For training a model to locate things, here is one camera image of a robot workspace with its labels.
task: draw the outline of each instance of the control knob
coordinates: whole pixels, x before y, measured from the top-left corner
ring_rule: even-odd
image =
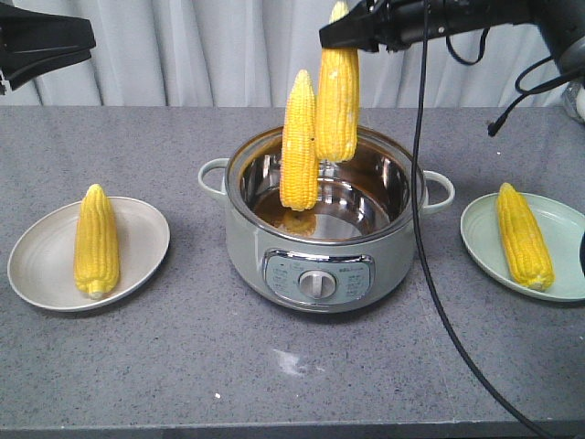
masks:
[[[310,270],[299,277],[299,289],[312,299],[324,299],[335,292],[335,278],[328,272]]]

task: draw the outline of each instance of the black cable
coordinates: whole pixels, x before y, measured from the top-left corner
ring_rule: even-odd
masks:
[[[467,59],[463,59],[459,56],[453,44],[451,43],[451,25],[449,24],[449,17],[447,17],[447,0],[442,0],[442,12],[443,17],[445,19],[445,42],[447,43],[447,50],[451,56],[459,63],[463,64],[464,66],[473,66],[477,64],[479,61],[482,60],[485,53],[485,40],[487,39],[487,34],[490,31],[490,28],[487,27],[482,32],[482,35],[479,39],[479,53],[477,54],[477,59],[475,61],[468,61]]]
[[[570,70],[567,73],[563,73],[562,75],[558,75],[556,78],[553,78],[552,80],[547,80],[547,81],[537,85],[536,87],[533,87],[532,89],[527,90],[527,89],[522,88],[520,82],[526,77],[526,75],[528,73],[537,69],[538,67],[542,66],[543,64],[546,64],[547,62],[549,62],[551,60],[552,60],[552,57],[543,58],[540,61],[535,62],[533,65],[531,65],[530,67],[528,67],[527,69],[525,69],[522,73],[520,73],[518,75],[518,77],[516,78],[516,81],[514,83],[514,86],[516,88],[516,91],[518,91],[518,93],[520,93],[520,96],[515,98],[512,101],[512,103],[507,106],[505,111],[502,113],[502,115],[500,117],[497,118],[497,120],[495,122],[492,122],[487,126],[487,133],[490,137],[494,137],[497,134],[497,132],[500,130],[500,128],[502,128],[502,125],[504,125],[505,120],[508,118],[508,114],[510,114],[510,112],[512,112],[512,110],[514,110],[514,108],[521,101],[523,101],[525,98],[527,98],[528,96],[532,96],[534,94],[539,94],[539,93],[544,93],[545,91],[551,91],[551,90],[556,89],[557,87],[559,87],[563,84],[566,84],[567,82],[569,82],[571,80],[575,80],[577,78],[582,78],[585,76],[585,69],[578,68],[578,69]]]
[[[516,407],[514,407],[510,402],[508,402],[504,396],[502,396],[495,387],[487,380],[484,374],[479,370],[479,368],[475,365],[473,360],[470,358],[469,354],[463,347],[463,344],[455,334],[451,322],[449,321],[449,317],[445,313],[445,310],[442,307],[441,300],[437,295],[437,289],[434,285],[431,276],[431,270],[429,268],[429,264],[424,252],[424,247],[422,245],[422,237],[420,234],[420,222],[419,222],[419,204],[418,204],[418,195],[417,195],[417,171],[418,171],[418,162],[419,162],[419,146],[420,146],[420,132],[422,127],[422,115],[423,115],[423,108],[424,108],[424,90],[425,90],[425,83],[426,83],[426,69],[427,69],[427,53],[428,53],[428,40],[429,40],[429,1],[430,0],[423,0],[424,1],[424,29],[423,29],[423,40],[422,40],[422,62],[420,64],[420,88],[419,88],[419,105],[418,105],[418,112],[417,112],[417,122],[416,122],[416,129],[414,134],[414,145],[412,150],[412,167],[410,169],[410,179],[411,179],[411,192],[410,192],[410,199],[412,202],[412,220],[414,225],[414,235],[417,243],[417,249],[419,251],[419,259],[422,265],[422,270],[424,271],[425,279],[427,281],[427,285],[429,286],[429,290],[431,291],[432,301],[437,308],[437,312],[441,318],[442,324],[447,330],[449,337],[454,344],[457,352],[463,358],[465,364],[469,367],[473,375],[482,383],[485,389],[495,398],[495,400],[504,407],[510,414],[512,414],[519,422],[521,422],[526,428],[531,430],[533,433],[537,434],[538,436],[544,439],[554,439],[554,437],[540,428],[538,425],[530,421],[524,414],[522,414]]]
[[[451,54],[451,56],[453,58],[455,58],[455,60],[465,66],[473,66],[475,64],[477,64],[479,61],[482,60],[482,58],[484,57],[484,53],[485,53],[485,39],[487,38],[487,33],[490,31],[490,28],[487,27],[484,29],[484,31],[482,32],[482,35],[479,39],[479,53],[477,54],[477,59],[475,61],[468,61],[467,59],[463,59],[461,58],[457,52],[455,51],[455,48],[453,47],[453,44],[451,43],[451,36],[449,35],[449,32],[447,31],[447,35],[445,36],[445,41],[447,43],[447,50],[449,50],[449,53]]]

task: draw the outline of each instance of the granite countertop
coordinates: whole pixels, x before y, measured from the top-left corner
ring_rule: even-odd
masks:
[[[500,112],[425,112],[421,167],[457,189],[449,209],[425,219],[425,251],[445,311],[486,378],[553,434],[584,434],[583,303],[529,298],[492,280],[465,250],[459,219],[505,180],[584,212],[585,126],[561,108],[518,108],[490,138],[486,124]],[[171,230],[155,275],[93,311],[29,305],[3,269],[0,437],[530,435],[464,365],[418,261],[386,298],[340,315],[275,305],[239,277],[223,208],[199,188],[197,171],[282,117],[282,109],[0,107],[2,266],[29,226],[94,182],[157,207]],[[415,117],[364,110],[361,122],[411,149]]]

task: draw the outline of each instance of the metal pot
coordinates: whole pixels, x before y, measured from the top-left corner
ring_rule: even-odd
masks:
[[[364,127],[356,154],[322,162],[319,198],[305,212],[279,198],[282,128],[258,134],[234,156],[205,163],[199,185],[226,211],[229,258],[258,293],[293,309],[337,313],[369,305],[406,276],[416,249],[410,206],[411,156],[398,143]],[[204,177],[223,168],[220,189]],[[452,204],[445,176],[418,170],[421,215]],[[447,198],[429,204],[426,180]]]

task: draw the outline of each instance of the pot rim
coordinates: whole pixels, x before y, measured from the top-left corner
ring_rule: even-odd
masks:
[[[368,140],[374,140],[376,143],[374,146],[378,149],[381,153],[385,153],[388,155],[389,152],[392,152],[392,148],[397,150],[400,154],[404,155],[408,163],[399,162],[400,165],[404,166],[405,174],[407,177],[407,182],[410,186],[410,182],[412,180],[410,171],[411,171],[411,163],[412,163],[412,154],[404,148],[401,144],[397,141],[392,139],[391,137],[384,135],[376,130],[371,128],[366,128],[365,126],[359,125],[357,127],[357,135],[358,137],[366,137]],[[258,217],[250,207],[244,202],[241,193],[239,191],[239,181],[241,179],[241,175],[243,170],[247,168],[248,164],[254,158],[258,157],[257,153],[261,147],[267,147],[271,145],[270,143],[261,144],[263,139],[278,139],[282,137],[282,126],[277,126],[271,128],[269,130],[263,131],[255,136],[251,137],[247,140],[229,159],[228,164],[226,165],[226,172],[224,177],[226,192],[231,203],[231,206],[234,207],[238,213],[250,222],[253,226],[258,227],[261,230],[265,230],[268,233],[284,238],[285,240],[302,242],[305,244],[312,244],[312,245],[324,245],[324,246],[346,246],[346,245],[355,245],[361,244],[364,242],[375,241],[381,238],[384,238],[388,235],[391,235],[399,230],[405,228],[408,224],[412,222],[412,194],[409,189],[409,199],[407,205],[399,214],[399,216],[390,222],[387,226],[375,230],[372,233],[367,235],[357,236],[353,238],[347,239],[317,239],[317,238],[310,238],[304,237],[300,235],[295,235],[289,232],[286,232],[282,229],[277,229],[276,227],[272,226],[268,222],[264,221],[260,217]],[[419,206],[422,207],[423,201],[426,198],[427,194],[427,187],[425,182],[424,173],[422,170],[417,166],[417,175],[419,176],[420,183],[417,185],[417,189],[419,193]]]

